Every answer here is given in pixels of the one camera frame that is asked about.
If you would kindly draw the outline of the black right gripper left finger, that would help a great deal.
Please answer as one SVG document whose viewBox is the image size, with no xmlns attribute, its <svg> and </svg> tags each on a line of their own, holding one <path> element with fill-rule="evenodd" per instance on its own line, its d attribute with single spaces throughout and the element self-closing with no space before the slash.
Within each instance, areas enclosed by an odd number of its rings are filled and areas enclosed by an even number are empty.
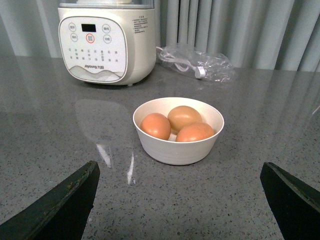
<svg viewBox="0 0 320 240">
<path fill-rule="evenodd" d="M 2 240 L 80 240 L 94 205 L 100 169 L 89 161 L 0 226 Z"/>
</svg>

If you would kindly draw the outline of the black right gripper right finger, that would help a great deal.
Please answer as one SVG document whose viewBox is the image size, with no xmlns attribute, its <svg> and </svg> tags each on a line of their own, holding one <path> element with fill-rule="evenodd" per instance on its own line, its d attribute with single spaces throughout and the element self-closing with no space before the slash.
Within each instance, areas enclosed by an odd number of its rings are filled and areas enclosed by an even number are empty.
<svg viewBox="0 0 320 240">
<path fill-rule="evenodd" d="M 320 192 L 272 162 L 263 164 L 260 181 L 285 240 L 320 238 Z"/>
</svg>

